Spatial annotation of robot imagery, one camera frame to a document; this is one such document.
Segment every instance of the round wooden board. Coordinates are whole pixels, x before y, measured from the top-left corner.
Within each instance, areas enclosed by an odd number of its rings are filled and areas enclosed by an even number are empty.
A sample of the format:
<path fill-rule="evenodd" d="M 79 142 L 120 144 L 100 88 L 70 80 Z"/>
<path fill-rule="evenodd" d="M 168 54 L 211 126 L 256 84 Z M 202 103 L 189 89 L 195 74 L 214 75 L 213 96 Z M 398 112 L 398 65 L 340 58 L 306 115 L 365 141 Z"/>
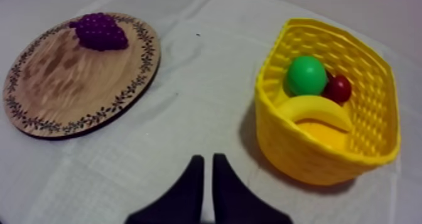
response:
<path fill-rule="evenodd" d="M 129 48 L 81 47 L 68 20 L 35 39 L 17 58 L 3 89 L 4 108 L 19 130 L 35 137 L 67 137 L 98 128 L 130 106 L 158 69 L 160 43 L 137 18 L 108 13 Z"/>

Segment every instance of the plastic basket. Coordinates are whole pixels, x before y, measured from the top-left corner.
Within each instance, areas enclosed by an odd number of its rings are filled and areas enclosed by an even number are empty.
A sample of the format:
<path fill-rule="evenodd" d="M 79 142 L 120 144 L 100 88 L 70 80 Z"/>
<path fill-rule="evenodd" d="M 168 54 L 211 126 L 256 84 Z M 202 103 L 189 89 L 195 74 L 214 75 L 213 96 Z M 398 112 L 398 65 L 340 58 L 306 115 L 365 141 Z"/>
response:
<path fill-rule="evenodd" d="M 344 108 L 354 128 L 344 134 L 341 146 L 316 139 L 277 111 L 288 98 L 283 90 L 287 67 L 300 55 L 314 56 L 352 84 Z M 399 151 L 398 100 L 390 66 L 348 32 L 317 20 L 286 23 L 257 77 L 255 106 L 262 152 L 277 169 L 305 183 L 352 179 L 393 161 Z"/>

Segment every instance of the grape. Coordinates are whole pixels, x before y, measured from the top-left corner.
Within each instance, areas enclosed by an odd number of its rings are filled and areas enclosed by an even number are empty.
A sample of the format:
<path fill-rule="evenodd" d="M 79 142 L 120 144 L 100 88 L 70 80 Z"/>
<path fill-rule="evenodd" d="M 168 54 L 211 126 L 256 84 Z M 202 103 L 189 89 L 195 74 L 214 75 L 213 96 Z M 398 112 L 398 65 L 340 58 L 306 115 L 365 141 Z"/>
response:
<path fill-rule="evenodd" d="M 122 28 L 113 17 L 104 13 L 86 14 L 78 21 L 69 23 L 75 28 L 79 45 L 93 50 L 124 50 L 129 46 Z"/>

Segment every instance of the red plastic fruit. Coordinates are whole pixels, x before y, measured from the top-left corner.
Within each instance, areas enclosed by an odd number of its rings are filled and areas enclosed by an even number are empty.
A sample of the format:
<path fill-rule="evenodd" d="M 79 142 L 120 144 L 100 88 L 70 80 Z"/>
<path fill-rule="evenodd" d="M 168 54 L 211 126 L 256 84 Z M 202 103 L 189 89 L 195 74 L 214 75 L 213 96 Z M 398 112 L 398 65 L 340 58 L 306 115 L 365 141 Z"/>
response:
<path fill-rule="evenodd" d="M 352 95 L 352 86 L 345 76 L 337 75 L 328 81 L 322 95 L 334 102 L 344 103 Z"/>

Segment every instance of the leaf pattern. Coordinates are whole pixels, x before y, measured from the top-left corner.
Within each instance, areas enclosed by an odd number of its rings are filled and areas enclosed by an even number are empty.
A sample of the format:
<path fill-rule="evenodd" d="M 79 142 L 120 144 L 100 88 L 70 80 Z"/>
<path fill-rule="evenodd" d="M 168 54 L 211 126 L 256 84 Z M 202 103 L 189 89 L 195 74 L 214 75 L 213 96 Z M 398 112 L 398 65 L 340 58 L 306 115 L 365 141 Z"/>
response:
<path fill-rule="evenodd" d="M 144 53 L 141 55 L 142 64 L 139 66 L 140 73 L 136 75 L 135 79 L 131 80 L 130 85 L 128 85 L 124 90 L 121 90 L 119 95 L 115 96 L 114 101 L 111 102 L 109 106 L 103 106 L 99 108 L 97 112 L 87 114 L 81 117 L 78 121 L 62 125 L 54 120 L 49 121 L 38 117 L 27 117 L 28 111 L 23 110 L 22 105 L 16 101 L 14 93 L 16 91 L 16 87 L 18 86 L 19 78 L 21 77 L 22 64 L 26 63 L 27 59 L 34 53 L 36 48 L 41 45 L 43 40 L 47 39 L 50 35 L 54 35 L 59 31 L 68 28 L 68 23 L 63 23 L 57 27 L 49 29 L 38 39 L 34 40 L 30 47 L 20 56 L 18 63 L 12 67 L 6 85 L 8 96 L 5 100 L 6 106 L 11 113 L 11 117 L 19 120 L 25 129 L 30 127 L 34 130 L 48 131 L 50 134 L 53 132 L 62 132 L 65 135 L 69 135 L 100 124 L 113 114 L 122 110 L 126 100 L 135 96 L 134 94 L 136 93 L 137 88 L 146 84 L 147 76 L 144 74 L 146 72 L 150 72 L 153 67 L 152 60 L 155 51 L 153 48 L 154 36 L 151 36 L 149 31 L 144 27 L 144 24 L 139 22 L 136 18 L 118 16 L 115 14 L 113 14 L 112 17 L 119 23 L 132 24 L 133 28 L 136 30 L 138 39 L 142 40 L 144 43 L 142 46 Z"/>

